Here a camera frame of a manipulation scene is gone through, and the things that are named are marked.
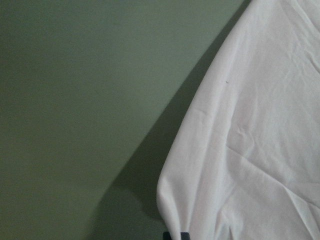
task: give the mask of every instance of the white cloth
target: white cloth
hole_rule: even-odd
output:
[[[163,166],[173,240],[320,240],[320,0],[253,0]]]

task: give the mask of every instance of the green surface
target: green surface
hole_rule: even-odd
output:
[[[1,1],[0,239],[161,240],[161,167],[242,2]]]

